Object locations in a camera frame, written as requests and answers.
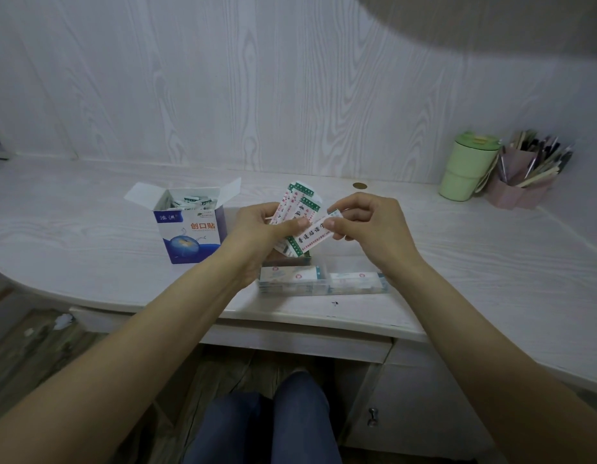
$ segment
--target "green tumbler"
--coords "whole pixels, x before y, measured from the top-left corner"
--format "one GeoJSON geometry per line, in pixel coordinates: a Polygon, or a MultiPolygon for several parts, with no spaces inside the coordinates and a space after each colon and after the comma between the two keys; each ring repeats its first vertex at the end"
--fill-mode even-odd
{"type": "Polygon", "coordinates": [[[475,135],[473,132],[458,135],[438,193],[456,202],[468,200],[494,162],[500,147],[496,137],[475,135]]]}

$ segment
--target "person's left arm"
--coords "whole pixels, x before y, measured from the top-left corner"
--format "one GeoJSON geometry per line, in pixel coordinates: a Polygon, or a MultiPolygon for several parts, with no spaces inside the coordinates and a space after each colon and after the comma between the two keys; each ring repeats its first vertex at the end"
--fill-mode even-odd
{"type": "Polygon", "coordinates": [[[309,225],[266,225],[276,208],[242,208],[212,256],[4,415],[0,463],[106,462],[273,245],[309,225]]]}

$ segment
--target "person's right hand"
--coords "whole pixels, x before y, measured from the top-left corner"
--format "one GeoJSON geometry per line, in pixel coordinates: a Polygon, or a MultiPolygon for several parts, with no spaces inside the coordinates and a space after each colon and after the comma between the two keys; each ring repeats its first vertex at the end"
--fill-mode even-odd
{"type": "Polygon", "coordinates": [[[388,278],[423,262],[395,198],[357,192],[335,202],[329,211],[335,209],[343,218],[328,218],[324,227],[335,233],[334,239],[356,239],[388,278]]]}

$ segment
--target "leg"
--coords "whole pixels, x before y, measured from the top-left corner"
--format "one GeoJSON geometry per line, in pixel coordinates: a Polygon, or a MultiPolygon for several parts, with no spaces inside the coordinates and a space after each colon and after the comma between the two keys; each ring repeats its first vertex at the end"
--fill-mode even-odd
{"type": "Polygon", "coordinates": [[[307,372],[279,386],[273,411],[272,464],[341,464],[329,403],[307,372]]]}
{"type": "Polygon", "coordinates": [[[245,464],[270,456],[272,401],[233,392],[212,401],[183,464],[245,464]]]}

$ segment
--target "floor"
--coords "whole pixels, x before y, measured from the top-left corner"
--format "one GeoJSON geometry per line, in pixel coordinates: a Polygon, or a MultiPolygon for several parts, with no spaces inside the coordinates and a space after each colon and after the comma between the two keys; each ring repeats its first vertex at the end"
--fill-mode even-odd
{"type": "MultiPolygon", "coordinates": [[[[53,330],[59,314],[56,311],[32,311],[0,342],[0,416],[104,337],[84,332],[77,323],[63,330],[53,330]]],[[[127,440],[121,448],[122,454],[118,452],[111,463],[178,464],[183,449],[197,432],[206,405],[215,397],[233,390],[257,390],[271,397],[279,383],[297,367],[306,367],[326,388],[327,371],[331,370],[328,361],[267,351],[200,346],[146,415],[152,430],[148,440],[149,458],[134,460],[130,449],[137,448],[138,442],[134,445],[127,440]]],[[[141,442],[146,440],[144,433],[134,436],[141,436],[141,442]]],[[[341,453],[344,464],[451,462],[349,448],[341,448],[341,453]]]]}

